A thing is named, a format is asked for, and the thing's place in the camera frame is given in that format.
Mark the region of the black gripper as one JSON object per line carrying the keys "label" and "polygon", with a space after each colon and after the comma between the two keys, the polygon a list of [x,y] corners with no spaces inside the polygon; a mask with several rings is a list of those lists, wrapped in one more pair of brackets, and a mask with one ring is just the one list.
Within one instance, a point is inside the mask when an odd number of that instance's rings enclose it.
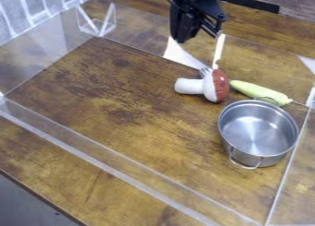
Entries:
{"label": "black gripper", "polygon": [[170,3],[170,31],[175,41],[187,42],[197,37],[199,30],[205,30],[214,38],[221,34],[227,15],[218,0],[167,1]]}

